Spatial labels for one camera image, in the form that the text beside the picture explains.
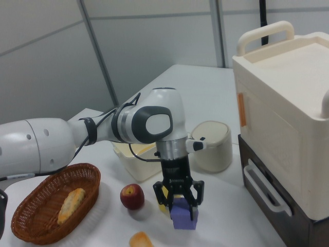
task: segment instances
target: bread roll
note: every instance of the bread roll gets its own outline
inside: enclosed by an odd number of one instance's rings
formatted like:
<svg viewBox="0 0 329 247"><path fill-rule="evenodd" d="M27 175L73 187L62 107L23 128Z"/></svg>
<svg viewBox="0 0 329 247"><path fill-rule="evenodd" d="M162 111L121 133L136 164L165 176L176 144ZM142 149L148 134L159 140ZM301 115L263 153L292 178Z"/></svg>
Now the bread roll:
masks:
<svg viewBox="0 0 329 247"><path fill-rule="evenodd" d="M154 247L145 232L138 232L130 238L130 247Z"/></svg>
<svg viewBox="0 0 329 247"><path fill-rule="evenodd" d="M77 210L84 199L85 193L84 189L78 188L68 194L58 214L58 225L62 225Z"/></svg>

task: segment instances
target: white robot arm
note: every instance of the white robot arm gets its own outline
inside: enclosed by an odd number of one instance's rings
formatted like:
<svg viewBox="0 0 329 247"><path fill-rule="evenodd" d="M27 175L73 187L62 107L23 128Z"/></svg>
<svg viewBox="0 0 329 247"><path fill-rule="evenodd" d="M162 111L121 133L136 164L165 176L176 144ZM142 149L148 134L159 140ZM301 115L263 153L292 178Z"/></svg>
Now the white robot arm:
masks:
<svg viewBox="0 0 329 247"><path fill-rule="evenodd" d="M171 210L174 195L184 195L191 205L192 220L193 207L203 200L204 183L191 178L188 153L205 148L205 143L188 139L184 108L177 90L153 89L143 102L136 104L138 97L113 113L94 118L79 121L40 118L0 125L0 188L5 189L1 187L3 180L58 172L71 162L76 149L83 145L101 140L135 144L155 142L163 174L163 181L153 186L158 202ZM197 190L197 199L190 190L192 185ZM167 198L162 186L169 191ZM7 197L3 191L1 193L4 195L0 194L3 202L0 215L4 217ZM0 216L0 237L2 223L4 218Z"/></svg>

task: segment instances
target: plastic container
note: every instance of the plastic container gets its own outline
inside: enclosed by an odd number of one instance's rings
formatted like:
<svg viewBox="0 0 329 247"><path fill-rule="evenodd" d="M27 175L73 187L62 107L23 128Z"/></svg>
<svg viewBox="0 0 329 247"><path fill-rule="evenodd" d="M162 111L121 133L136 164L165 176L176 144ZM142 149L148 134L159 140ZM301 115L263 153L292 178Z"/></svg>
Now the plastic container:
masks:
<svg viewBox="0 0 329 247"><path fill-rule="evenodd" d="M313 220L329 216L328 64L329 35L295 36L285 21L242 35L233 57L241 137Z"/></svg>
<svg viewBox="0 0 329 247"><path fill-rule="evenodd" d="M225 170L232 163L232 137L228 125L217 121L200 123L191 133L196 140L203 140L207 148L196 151L194 158L200 168L210 172Z"/></svg>
<svg viewBox="0 0 329 247"><path fill-rule="evenodd" d="M114 152L119 157L121 163L124 165L126 170L133 176L133 178L142 182L151 176L161 171L161 163L159 162L145 162L137 159L131 153L128 144L125 143L112 143L114 146ZM143 158L154 160L158 157L154 156L157 151L155 143L152 144L131 144L134 153Z"/></svg>

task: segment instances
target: purple cube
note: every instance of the purple cube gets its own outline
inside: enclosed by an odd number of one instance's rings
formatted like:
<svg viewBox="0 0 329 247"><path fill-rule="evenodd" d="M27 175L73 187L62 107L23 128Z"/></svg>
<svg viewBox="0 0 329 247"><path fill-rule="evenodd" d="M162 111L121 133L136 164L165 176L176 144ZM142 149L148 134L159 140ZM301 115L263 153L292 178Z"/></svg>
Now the purple cube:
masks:
<svg viewBox="0 0 329 247"><path fill-rule="evenodd" d="M195 230L198 210L193 212L193 220L191 221L190 207L184 197L174 198L173 207L170 212L171 219L175 229Z"/></svg>

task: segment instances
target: apple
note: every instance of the apple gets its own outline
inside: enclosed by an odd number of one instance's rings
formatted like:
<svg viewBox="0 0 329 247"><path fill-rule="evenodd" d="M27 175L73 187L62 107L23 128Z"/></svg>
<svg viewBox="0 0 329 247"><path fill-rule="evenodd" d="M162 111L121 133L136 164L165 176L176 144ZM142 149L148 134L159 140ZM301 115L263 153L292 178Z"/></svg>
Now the apple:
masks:
<svg viewBox="0 0 329 247"><path fill-rule="evenodd" d="M121 190L120 200L126 208L136 210L144 204L144 192L138 184L128 184Z"/></svg>

